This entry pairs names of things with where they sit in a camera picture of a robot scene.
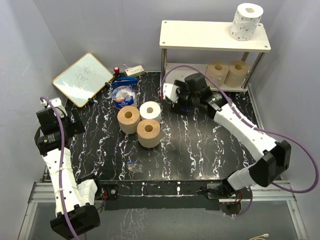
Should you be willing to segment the blue paper roll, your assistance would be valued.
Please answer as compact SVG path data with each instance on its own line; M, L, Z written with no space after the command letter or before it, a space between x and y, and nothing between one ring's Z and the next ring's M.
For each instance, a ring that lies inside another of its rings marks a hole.
M181 107L179 109L179 113L183 116L189 116L194 112L194 108L193 107Z

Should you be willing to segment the white floral paper roll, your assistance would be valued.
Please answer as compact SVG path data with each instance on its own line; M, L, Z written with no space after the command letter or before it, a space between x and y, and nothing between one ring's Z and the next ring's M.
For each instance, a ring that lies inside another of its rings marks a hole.
M252 39L264 10L253 3L238 5L229 30L229 35L237 41L249 41Z

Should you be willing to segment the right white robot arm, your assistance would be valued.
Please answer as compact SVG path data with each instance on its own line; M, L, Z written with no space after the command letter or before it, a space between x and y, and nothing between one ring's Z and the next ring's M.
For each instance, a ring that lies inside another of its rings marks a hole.
M231 173L217 187L203 188L205 195L233 199L245 187L269 186L288 169L291 145L285 140L278 142L258 131L225 96L220 92L212 92L200 73L189 75L184 81L165 83L162 93L165 99L171 101L171 108L176 113L185 114L188 108L198 108L236 137L255 160L248 167Z

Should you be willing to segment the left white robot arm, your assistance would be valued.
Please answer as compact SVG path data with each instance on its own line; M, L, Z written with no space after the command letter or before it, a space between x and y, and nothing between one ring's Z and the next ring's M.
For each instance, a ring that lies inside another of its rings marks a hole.
M95 200L103 195L103 187L94 174L76 181L72 165L69 139L85 131L77 110L70 118L64 108L55 115L49 106L36 113L40 127L34 141L51 178L55 197L55 215L51 229L66 240L80 236L100 225Z

